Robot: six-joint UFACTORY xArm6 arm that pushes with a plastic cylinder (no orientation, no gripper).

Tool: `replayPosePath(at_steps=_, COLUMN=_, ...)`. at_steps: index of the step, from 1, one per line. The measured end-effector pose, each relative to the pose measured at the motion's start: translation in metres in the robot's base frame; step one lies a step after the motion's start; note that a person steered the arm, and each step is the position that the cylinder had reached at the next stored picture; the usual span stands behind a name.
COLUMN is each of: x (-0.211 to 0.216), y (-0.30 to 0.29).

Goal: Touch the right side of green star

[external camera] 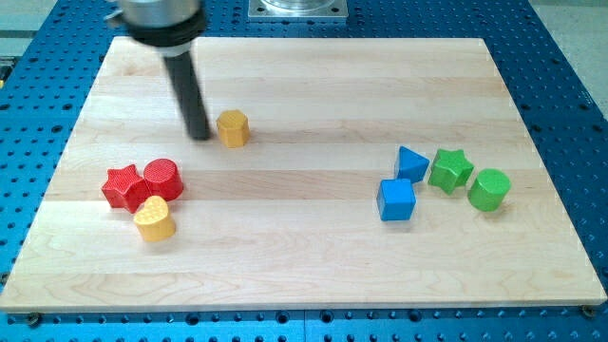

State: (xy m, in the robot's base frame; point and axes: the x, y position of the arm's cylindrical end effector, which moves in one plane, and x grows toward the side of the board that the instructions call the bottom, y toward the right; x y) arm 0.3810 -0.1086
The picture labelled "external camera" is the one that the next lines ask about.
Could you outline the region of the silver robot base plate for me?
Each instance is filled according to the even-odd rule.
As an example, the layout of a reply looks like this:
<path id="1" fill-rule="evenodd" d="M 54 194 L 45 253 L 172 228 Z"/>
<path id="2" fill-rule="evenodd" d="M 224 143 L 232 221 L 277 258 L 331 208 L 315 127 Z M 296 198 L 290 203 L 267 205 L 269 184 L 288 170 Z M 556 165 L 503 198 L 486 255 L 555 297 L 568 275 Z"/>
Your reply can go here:
<path id="1" fill-rule="evenodd" d="M 253 20 L 346 19 L 347 0 L 250 0 L 248 17 Z"/>

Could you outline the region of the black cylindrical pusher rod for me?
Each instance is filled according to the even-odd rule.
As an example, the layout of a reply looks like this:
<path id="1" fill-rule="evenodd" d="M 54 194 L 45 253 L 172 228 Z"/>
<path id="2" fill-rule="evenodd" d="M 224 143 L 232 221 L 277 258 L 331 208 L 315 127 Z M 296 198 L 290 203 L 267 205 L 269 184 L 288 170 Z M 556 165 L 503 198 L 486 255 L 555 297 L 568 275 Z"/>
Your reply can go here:
<path id="1" fill-rule="evenodd" d="M 189 51 L 163 58 L 188 136 L 196 141 L 211 137 L 198 77 Z"/>

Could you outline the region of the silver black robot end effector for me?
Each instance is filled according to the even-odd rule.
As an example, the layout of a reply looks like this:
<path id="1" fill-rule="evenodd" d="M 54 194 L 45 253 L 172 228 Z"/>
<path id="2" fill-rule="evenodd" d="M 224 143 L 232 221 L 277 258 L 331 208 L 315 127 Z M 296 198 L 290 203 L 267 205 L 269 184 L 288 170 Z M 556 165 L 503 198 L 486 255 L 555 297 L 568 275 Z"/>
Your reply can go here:
<path id="1" fill-rule="evenodd" d="M 117 8 L 104 21 L 124 27 L 136 42 L 155 48 L 162 57 L 175 58 L 191 48 L 206 26 L 199 0 L 116 0 Z"/>

